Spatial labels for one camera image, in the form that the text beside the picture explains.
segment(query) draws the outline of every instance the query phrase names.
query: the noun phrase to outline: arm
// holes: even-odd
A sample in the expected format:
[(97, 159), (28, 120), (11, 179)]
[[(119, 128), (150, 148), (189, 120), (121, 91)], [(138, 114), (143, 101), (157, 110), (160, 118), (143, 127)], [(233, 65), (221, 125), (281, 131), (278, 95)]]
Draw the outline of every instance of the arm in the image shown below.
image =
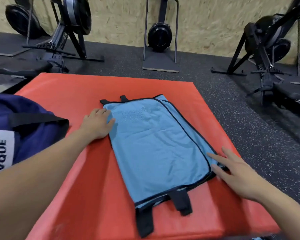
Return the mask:
[(0, 239), (24, 240), (55, 197), (73, 163), (95, 139), (108, 135), (110, 110), (95, 109), (77, 131), (0, 172)]
[(231, 150), (222, 148), (222, 151), (227, 158), (210, 153), (209, 156), (225, 165), (231, 175), (212, 165), (215, 174), (240, 197), (263, 205), (289, 240), (300, 240), (300, 205), (263, 179)]

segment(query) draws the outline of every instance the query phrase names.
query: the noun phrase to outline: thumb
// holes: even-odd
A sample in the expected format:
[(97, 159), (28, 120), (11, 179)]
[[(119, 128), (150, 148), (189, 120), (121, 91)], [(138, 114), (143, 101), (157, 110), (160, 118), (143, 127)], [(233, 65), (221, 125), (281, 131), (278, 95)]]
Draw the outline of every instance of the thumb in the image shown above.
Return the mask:
[(109, 131), (111, 131), (113, 125), (115, 124), (115, 121), (116, 121), (116, 119), (115, 119), (115, 118), (112, 118), (112, 119), (109, 121), (109, 123), (107, 124), (107, 128), (108, 128)]
[(225, 181), (227, 184), (230, 183), (232, 175), (227, 174), (223, 169), (221, 169), (219, 166), (216, 164), (213, 164), (212, 166), (212, 171), (223, 181)]

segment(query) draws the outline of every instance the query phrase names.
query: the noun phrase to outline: osb board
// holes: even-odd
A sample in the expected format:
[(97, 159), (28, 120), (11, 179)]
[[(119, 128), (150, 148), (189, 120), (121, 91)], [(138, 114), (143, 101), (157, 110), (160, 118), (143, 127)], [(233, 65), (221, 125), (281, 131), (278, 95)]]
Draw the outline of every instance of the osb board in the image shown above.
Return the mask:
[[(0, 0), (0, 31), (14, 32), (5, 19), (5, 5)], [(86, 40), (110, 44), (143, 46), (146, 0), (89, 0), (92, 31)], [(231, 57), (244, 26), (260, 17), (284, 13), (291, 0), (179, 0), (178, 50)], [(34, 7), (42, 27), (52, 34), (56, 28), (49, 0), (35, 0)], [(149, 0), (148, 30), (157, 22), (160, 0)], [(168, 1), (166, 22), (175, 34), (177, 7)], [(287, 38), (292, 42), (289, 54), (281, 61), (296, 59), (296, 25)], [(174, 49), (175, 35), (171, 47)]]

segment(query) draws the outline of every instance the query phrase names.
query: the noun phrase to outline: red padded surface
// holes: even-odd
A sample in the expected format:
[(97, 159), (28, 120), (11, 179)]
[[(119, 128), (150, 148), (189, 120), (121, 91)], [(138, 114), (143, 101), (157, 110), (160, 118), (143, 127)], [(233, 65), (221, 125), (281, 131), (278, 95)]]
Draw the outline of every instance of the red padded surface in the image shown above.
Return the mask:
[[(43, 73), (17, 93), (69, 119), (70, 132), (79, 128), (85, 114), (102, 108), (101, 99), (119, 101), (121, 95), (138, 99), (159, 94), (171, 101), (219, 154), (221, 146), (236, 151), (190, 82)], [(217, 178), (191, 190), (189, 196), (193, 213), (186, 217), (180, 216), (170, 201), (153, 209), (154, 232), (148, 238), (208, 239), (279, 231), (261, 205), (240, 199)], [(138, 238), (134, 205), (107, 137), (80, 154), (27, 239)]]

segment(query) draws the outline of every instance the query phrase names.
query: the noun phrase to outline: white label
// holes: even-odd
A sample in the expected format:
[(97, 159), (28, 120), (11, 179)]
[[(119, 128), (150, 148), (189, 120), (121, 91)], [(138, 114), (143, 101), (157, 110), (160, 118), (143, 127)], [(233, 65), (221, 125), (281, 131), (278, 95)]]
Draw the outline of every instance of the white label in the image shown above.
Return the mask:
[(0, 130), (0, 171), (12, 166), (14, 144), (14, 132)]

